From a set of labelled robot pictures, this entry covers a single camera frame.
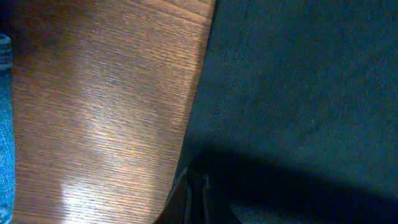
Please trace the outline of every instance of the blue cloth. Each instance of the blue cloth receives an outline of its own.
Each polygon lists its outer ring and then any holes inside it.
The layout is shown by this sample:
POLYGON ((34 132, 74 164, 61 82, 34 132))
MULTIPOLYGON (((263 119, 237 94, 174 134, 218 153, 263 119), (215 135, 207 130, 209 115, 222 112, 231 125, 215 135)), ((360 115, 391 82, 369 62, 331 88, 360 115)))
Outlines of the blue cloth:
POLYGON ((11 222, 15 192, 11 61, 11 40, 9 37, 0 34, 0 224, 11 222))

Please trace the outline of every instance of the black object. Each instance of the black object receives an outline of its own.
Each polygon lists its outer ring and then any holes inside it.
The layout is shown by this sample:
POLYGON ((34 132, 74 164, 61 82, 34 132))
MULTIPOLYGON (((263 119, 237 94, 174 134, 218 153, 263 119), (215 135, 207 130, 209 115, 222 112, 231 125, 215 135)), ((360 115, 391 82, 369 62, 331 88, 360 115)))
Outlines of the black object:
POLYGON ((218 0, 175 176, 209 175, 242 223, 398 223, 397 19, 218 0))

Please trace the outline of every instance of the tabletop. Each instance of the tabletop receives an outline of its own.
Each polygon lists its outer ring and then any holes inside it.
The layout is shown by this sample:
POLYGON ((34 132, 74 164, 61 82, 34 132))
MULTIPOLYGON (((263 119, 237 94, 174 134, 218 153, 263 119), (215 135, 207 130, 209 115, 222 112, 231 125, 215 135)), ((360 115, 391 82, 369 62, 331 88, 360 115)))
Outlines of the tabletop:
POLYGON ((14 223, 152 223, 214 0, 16 1, 14 223))

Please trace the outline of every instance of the light blue fabric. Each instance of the light blue fabric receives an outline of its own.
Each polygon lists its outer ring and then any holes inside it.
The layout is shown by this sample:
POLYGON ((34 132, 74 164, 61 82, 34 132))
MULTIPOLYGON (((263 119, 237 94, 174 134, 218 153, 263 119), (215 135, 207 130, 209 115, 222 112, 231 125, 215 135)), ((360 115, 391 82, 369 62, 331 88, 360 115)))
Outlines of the light blue fabric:
POLYGON ((11 40, 9 37, 0 34, 0 224, 11 222, 15 193, 11 63, 11 40))

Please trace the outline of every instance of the wood grain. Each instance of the wood grain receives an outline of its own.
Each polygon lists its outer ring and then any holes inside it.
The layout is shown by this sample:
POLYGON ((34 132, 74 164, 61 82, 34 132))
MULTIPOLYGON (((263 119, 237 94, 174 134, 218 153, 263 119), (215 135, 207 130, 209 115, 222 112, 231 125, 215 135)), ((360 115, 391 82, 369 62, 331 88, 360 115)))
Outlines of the wood grain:
POLYGON ((14 223, 152 223, 213 0, 31 0, 13 10, 14 223))

